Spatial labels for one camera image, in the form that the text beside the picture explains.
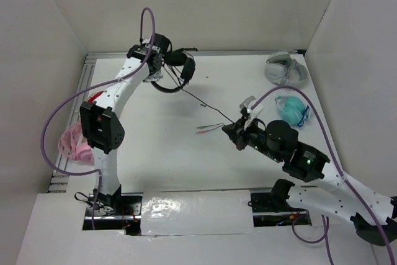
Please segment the black headphones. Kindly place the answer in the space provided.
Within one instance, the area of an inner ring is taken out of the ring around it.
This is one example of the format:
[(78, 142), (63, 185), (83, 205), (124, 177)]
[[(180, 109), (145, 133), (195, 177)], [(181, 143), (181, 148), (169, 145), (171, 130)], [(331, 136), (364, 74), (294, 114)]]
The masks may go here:
[(177, 50), (169, 50), (163, 58), (163, 68), (168, 67), (177, 79), (175, 88), (165, 88), (156, 82), (151, 85), (158, 91), (166, 94), (177, 93), (190, 83), (196, 68), (196, 62), (193, 55), (189, 52), (198, 52), (198, 48), (179, 48)]

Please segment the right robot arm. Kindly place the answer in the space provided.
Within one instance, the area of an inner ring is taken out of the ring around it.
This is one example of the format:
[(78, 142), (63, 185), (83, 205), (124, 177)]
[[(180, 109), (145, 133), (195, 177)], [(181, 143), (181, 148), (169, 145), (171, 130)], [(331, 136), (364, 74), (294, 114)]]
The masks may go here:
[(356, 234), (373, 245), (385, 246), (396, 240), (395, 197), (381, 195), (347, 173), (338, 172), (324, 153), (298, 141), (298, 132), (285, 121), (274, 120), (265, 129), (258, 127), (257, 119), (248, 127), (245, 122), (241, 118), (222, 128), (237, 150), (250, 146), (282, 164), (282, 171), (289, 176), (313, 187), (278, 179), (270, 192), (273, 208), (316, 209), (352, 223)]

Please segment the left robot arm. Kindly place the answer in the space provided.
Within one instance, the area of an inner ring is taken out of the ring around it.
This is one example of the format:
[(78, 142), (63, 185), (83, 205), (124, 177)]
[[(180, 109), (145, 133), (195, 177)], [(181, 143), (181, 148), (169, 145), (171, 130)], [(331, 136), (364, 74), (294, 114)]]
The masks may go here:
[(162, 78), (162, 59), (171, 41), (154, 35), (154, 44), (147, 39), (129, 49), (115, 82), (106, 87), (92, 103), (80, 106), (83, 136), (92, 149), (94, 168), (100, 171), (101, 182), (94, 189), (100, 207), (109, 215), (122, 209), (121, 183), (117, 174), (117, 149), (125, 137), (120, 115), (135, 89), (143, 82)]

